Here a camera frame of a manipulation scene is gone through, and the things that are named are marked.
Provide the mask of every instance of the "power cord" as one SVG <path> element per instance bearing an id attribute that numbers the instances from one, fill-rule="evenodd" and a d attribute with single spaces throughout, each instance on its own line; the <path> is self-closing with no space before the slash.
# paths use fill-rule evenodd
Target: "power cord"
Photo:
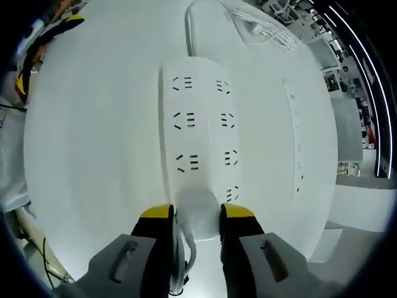
<path id="1" fill-rule="evenodd" d="M 27 109 L 25 109 L 24 107 L 13 107 L 13 106 L 8 106 L 6 104 L 0 104 L 0 107 L 5 107 L 6 109 L 18 110 L 23 113 L 26 113 L 27 111 Z"/>
<path id="2" fill-rule="evenodd" d="M 268 40 L 273 40 L 287 52 L 292 52 L 297 45 L 297 41 L 293 36 L 267 14 L 261 14 L 264 19 L 259 19 L 248 12 L 242 11 L 240 8 L 233 9 L 232 13 L 238 19 L 245 20 L 251 24 L 258 24 L 261 34 L 267 36 L 269 38 Z"/>
<path id="3" fill-rule="evenodd" d="M 179 296 L 183 292 L 184 285 L 189 281 L 188 273 L 195 263 L 197 252 L 192 233 L 187 227 L 181 227 L 177 215 L 174 215 L 172 222 L 172 234 L 174 235 L 174 268 L 170 280 L 169 294 Z M 184 234 L 186 243 L 190 248 L 189 262 L 185 261 L 182 234 Z"/>
<path id="4" fill-rule="evenodd" d="M 51 284 L 52 289 L 54 290 L 54 284 L 52 283 L 48 268 L 47 268 L 47 260 L 45 258 L 45 237 L 43 239 L 43 262 L 44 262 L 44 270 L 45 270 L 45 274 L 47 275 L 48 281 Z"/>

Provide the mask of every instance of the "white table surface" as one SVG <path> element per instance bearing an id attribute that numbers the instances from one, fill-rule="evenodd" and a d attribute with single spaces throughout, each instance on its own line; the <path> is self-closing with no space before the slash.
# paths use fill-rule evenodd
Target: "white table surface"
<path id="1" fill-rule="evenodd" d="M 58 37 L 46 54 L 27 113 L 25 171 L 39 224 L 74 278 L 106 244 L 130 233 L 145 209 L 166 202 L 159 69 L 167 59 L 187 56 L 190 2 L 92 1 L 82 11 L 86 21 Z M 301 43 L 289 54 L 267 43 L 234 60 L 222 58 L 220 49 L 206 55 L 229 69 L 237 92 L 240 204 L 266 232 L 309 257 L 328 217 L 337 170 L 331 101 L 311 52 Z M 294 201 L 283 79 L 300 101 L 305 146 L 305 185 Z M 197 249 L 189 297 L 226 297 L 219 241 Z"/>

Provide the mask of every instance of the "white cable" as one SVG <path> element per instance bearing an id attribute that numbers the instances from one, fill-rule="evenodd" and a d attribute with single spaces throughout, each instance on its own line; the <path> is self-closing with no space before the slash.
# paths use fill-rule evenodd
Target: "white cable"
<path id="1" fill-rule="evenodd" d="M 261 34 L 269 37 L 270 40 L 273 40 L 277 45 L 283 47 L 288 52 L 292 52 L 297 45 L 293 36 L 266 14 L 261 14 L 266 19 L 264 20 L 244 12 L 241 9 L 235 8 L 233 9 L 233 15 L 246 22 L 259 24 L 262 27 Z"/>
<path id="2" fill-rule="evenodd" d="M 176 215 L 172 223 L 172 233 L 173 233 L 173 249 L 174 249 L 174 268 L 172 270 L 172 276 L 170 280 L 169 290 L 174 295 L 179 295 L 184 287 L 184 281 L 192 269 L 194 262 L 196 260 L 196 244 L 194 243 L 193 235 L 187 230 L 187 227 L 181 228 L 181 225 L 177 222 Z M 182 241 L 182 233 L 185 236 L 186 243 L 190 248 L 190 259 L 185 267 L 185 250 Z"/>

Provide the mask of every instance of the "floor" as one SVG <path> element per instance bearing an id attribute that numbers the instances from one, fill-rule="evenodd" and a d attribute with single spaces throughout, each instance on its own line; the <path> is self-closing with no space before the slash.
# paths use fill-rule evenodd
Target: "floor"
<path id="1" fill-rule="evenodd" d="M 323 281 L 336 281 L 347 285 L 380 238 L 381 233 L 344 227 L 330 259 L 326 263 L 308 263 L 309 270 Z"/>

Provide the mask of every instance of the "electrical outlet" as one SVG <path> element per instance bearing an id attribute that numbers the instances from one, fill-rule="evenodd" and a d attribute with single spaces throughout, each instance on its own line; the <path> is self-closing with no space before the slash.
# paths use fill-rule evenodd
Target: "electrical outlet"
<path id="1" fill-rule="evenodd" d="M 225 191 L 226 202 L 232 202 L 238 199 L 238 186 L 234 185 Z"/>
<path id="2" fill-rule="evenodd" d="M 230 129 L 236 127 L 236 122 L 232 113 L 221 113 L 220 119 L 222 127 L 228 127 Z"/>

